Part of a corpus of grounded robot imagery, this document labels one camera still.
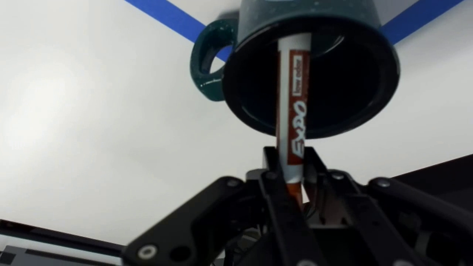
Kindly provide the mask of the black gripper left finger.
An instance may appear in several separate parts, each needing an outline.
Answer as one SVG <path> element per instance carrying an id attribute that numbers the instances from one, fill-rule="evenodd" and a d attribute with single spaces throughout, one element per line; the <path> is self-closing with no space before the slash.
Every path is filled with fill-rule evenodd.
<path id="1" fill-rule="evenodd" d="M 262 150 L 262 169 L 222 176 L 132 240 L 123 266 L 208 266 L 253 228 L 261 232 L 242 266 L 324 266 L 320 246 L 287 195 L 277 151 Z"/>

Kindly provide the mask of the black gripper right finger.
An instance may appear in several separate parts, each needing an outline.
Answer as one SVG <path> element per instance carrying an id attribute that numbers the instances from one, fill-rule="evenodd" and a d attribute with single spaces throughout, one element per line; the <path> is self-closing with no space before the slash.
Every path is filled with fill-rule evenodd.
<path id="1" fill-rule="evenodd" d="M 308 148 L 304 170 L 311 210 L 350 234 L 360 266 L 473 266 L 469 157 L 360 185 Z"/>

